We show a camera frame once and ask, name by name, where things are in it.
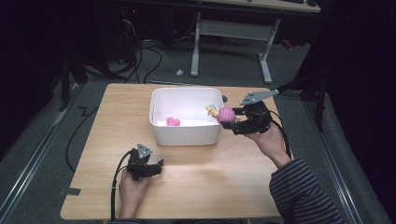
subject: hand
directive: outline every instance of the hand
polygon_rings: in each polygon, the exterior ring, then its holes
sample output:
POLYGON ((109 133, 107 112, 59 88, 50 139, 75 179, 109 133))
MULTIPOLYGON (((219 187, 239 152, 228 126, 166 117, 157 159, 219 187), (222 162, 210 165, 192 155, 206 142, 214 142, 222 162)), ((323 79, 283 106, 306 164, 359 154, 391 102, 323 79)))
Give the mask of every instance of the hand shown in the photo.
POLYGON ((285 151, 282 132, 274 123, 269 124, 269 129, 265 133, 249 133, 245 134, 245 137, 253 140, 278 169, 291 161, 285 151))
POLYGON ((149 185, 150 177, 141 178, 140 182, 135 181, 126 169, 122 170, 119 184, 121 197, 121 210, 119 218, 134 218, 139 204, 149 185))

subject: table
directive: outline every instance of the table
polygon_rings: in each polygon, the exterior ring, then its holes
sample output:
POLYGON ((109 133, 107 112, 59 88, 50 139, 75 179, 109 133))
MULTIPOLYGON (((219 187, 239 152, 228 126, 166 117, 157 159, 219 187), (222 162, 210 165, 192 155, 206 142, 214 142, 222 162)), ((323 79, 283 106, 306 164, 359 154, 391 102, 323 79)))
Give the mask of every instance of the table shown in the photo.
MULTIPOLYGON (((152 92, 163 87, 169 86, 107 86, 70 185, 81 192, 78 196, 66 195, 62 218, 109 219, 111 183, 117 165, 137 143, 154 150, 149 164, 164 159, 164 166, 163 172, 152 178, 136 217, 279 217, 268 189, 276 167, 246 137, 222 130, 213 146, 160 147, 155 143, 149 103, 152 92)), ((228 107, 240 107, 239 102, 249 91, 267 90, 214 88, 227 96, 228 107)), ((277 111, 273 98, 264 102, 277 111)), ((119 211, 117 190, 117 215, 119 211)))
MULTIPOLYGON (((200 0, 200 3, 221 3, 230 4, 241 7, 267 7, 277 10, 291 10, 299 12, 313 12, 319 13, 320 7, 311 7, 306 2, 303 4, 296 4, 291 2, 277 1, 277 0, 200 0)), ((271 46, 276 36, 280 19, 275 19, 272 25, 255 25, 239 22, 228 21, 212 21, 202 20, 201 13, 197 13, 197 20, 195 25, 195 43, 191 60, 191 76, 197 77, 199 70, 199 56, 200 56, 200 35, 217 35, 234 38, 245 38, 253 40, 265 41, 265 46, 262 53, 259 53, 259 62, 262 68, 262 75, 266 84, 272 83, 271 74, 268 68, 267 57, 271 46)))

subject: metal bracket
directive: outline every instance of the metal bracket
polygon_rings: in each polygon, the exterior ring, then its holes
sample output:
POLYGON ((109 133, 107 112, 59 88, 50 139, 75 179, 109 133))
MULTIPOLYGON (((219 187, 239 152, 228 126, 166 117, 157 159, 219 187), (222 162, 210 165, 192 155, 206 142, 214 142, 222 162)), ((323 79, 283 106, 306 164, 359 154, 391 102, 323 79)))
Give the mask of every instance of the metal bracket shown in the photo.
POLYGON ((149 149, 148 147, 145 147, 140 143, 137 144, 137 151, 139 153, 139 159, 143 159, 153 152, 152 149, 149 149))
POLYGON ((241 101, 240 105, 253 105, 271 96, 279 93, 278 90, 274 91, 250 91, 247 96, 241 101))

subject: striped sleeve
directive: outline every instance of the striped sleeve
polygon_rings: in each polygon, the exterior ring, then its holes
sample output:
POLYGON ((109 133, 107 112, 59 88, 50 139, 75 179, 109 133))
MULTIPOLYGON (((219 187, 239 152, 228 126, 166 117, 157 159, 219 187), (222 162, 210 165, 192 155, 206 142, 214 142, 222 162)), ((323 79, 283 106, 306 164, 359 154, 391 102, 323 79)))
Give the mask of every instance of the striped sleeve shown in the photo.
POLYGON ((273 173, 270 191, 285 223, 345 223, 302 159, 273 173))

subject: pink object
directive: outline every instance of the pink object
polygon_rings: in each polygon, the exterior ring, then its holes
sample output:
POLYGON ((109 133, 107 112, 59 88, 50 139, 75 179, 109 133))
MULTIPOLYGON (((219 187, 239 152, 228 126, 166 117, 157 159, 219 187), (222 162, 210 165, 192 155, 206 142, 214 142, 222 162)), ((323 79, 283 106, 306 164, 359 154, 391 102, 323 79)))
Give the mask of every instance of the pink object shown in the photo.
POLYGON ((168 118, 166 120, 166 125, 167 126, 180 126, 180 120, 174 119, 174 118, 168 118))
POLYGON ((235 121, 235 112, 231 108, 224 107, 219 111, 219 115, 217 117, 218 122, 234 122, 235 121))

